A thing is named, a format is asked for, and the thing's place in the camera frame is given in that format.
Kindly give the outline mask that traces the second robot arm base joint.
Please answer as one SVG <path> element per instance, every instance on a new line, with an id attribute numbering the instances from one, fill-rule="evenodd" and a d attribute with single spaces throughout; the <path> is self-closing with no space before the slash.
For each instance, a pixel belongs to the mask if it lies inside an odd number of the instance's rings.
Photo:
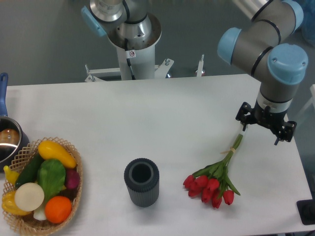
<path id="1" fill-rule="evenodd" d="M 81 9 L 81 16 L 88 28 L 103 37 L 122 23 L 139 24 L 148 12 L 147 0 L 91 0 Z"/>

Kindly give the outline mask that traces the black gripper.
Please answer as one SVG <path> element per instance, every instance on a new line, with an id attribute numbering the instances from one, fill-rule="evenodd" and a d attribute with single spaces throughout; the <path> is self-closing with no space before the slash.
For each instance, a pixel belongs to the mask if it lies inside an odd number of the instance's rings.
<path id="1" fill-rule="evenodd" d="M 284 121 L 285 115 L 286 111 L 271 112 L 269 106 L 263 109 L 258 102 L 255 103 L 254 108 L 249 103 L 244 102 L 236 115 L 236 120 L 243 126 L 243 131 L 246 130 L 249 124 L 258 124 L 270 129 L 276 135 L 274 145 L 277 145 L 279 142 L 291 142 L 297 126 L 295 121 Z"/>

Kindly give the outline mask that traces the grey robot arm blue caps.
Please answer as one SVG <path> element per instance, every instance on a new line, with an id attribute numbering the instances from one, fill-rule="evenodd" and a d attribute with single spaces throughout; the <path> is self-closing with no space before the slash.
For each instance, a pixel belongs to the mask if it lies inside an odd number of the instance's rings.
<path id="1" fill-rule="evenodd" d="M 307 53 L 285 43 L 302 24 L 304 12 L 292 0 L 237 0 L 235 5 L 251 20 L 248 30 L 228 29 L 221 37 L 218 56 L 260 82 L 254 106 L 243 103 L 236 119 L 244 126 L 269 129 L 277 142 L 290 142 L 296 122 L 284 117 L 305 77 Z"/>

